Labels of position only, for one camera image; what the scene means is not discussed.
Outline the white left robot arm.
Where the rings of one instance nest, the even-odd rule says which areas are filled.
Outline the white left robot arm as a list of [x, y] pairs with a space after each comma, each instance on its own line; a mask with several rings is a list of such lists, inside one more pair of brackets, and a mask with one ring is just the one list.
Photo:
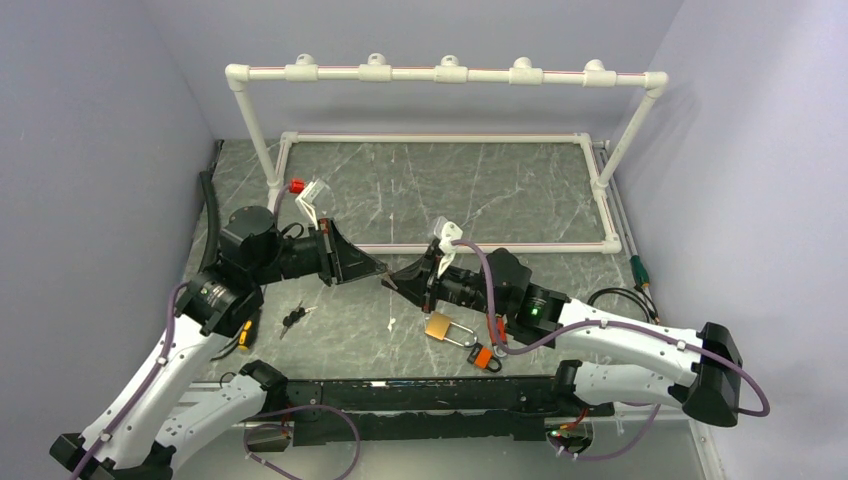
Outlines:
[[165, 330], [142, 366], [94, 422], [60, 435], [50, 456], [75, 479], [171, 478], [232, 424], [286, 409], [286, 376], [254, 360], [211, 398], [175, 412], [199, 370], [257, 316], [266, 285], [316, 275], [333, 286], [386, 270], [330, 218], [290, 236], [263, 206], [236, 210], [218, 231], [213, 261], [171, 292]]

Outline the brass padlock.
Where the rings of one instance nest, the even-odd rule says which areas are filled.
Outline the brass padlock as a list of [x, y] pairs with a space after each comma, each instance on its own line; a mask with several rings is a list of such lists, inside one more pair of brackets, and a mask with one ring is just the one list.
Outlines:
[[424, 332], [431, 339], [460, 348], [471, 348], [478, 341], [474, 330], [456, 323], [452, 317], [439, 312], [433, 312], [428, 317]]

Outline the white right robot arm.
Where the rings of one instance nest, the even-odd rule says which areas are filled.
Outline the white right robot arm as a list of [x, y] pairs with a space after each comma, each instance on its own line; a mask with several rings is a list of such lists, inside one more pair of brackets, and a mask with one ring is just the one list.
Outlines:
[[651, 325], [605, 312], [564, 293], [532, 283], [532, 271], [504, 248], [486, 255], [478, 271], [448, 266], [438, 242], [382, 283], [425, 313], [446, 302], [487, 315], [511, 338], [509, 355], [539, 347], [611, 358], [561, 361], [551, 401], [574, 415], [611, 402], [660, 404], [712, 426], [734, 427], [743, 361], [728, 328]]

